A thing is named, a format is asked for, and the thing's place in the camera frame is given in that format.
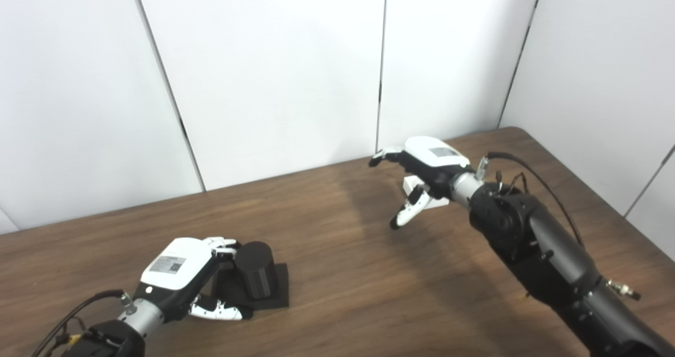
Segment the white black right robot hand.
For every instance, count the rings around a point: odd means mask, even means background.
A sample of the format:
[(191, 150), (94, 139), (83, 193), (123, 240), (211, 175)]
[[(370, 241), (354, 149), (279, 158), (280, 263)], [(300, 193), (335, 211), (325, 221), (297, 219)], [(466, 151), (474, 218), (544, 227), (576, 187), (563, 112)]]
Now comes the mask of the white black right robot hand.
[(408, 138), (402, 147), (386, 147), (369, 160), (369, 167), (382, 161), (399, 164), (405, 172), (420, 179), (408, 194), (397, 215), (390, 221), (391, 229), (400, 229), (421, 213), (433, 199), (451, 199), (454, 181), (473, 173), (470, 161), (441, 139), (428, 136)]

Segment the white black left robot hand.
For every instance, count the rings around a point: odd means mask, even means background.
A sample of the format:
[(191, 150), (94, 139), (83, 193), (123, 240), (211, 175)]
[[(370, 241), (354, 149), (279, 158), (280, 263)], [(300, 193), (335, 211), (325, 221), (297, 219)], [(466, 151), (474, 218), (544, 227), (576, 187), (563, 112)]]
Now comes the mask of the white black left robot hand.
[(133, 299), (154, 305), (164, 323), (188, 315), (207, 320), (250, 320), (254, 311), (249, 307), (201, 294), (223, 263), (235, 261), (241, 246), (237, 240), (224, 237), (176, 238), (144, 269)]

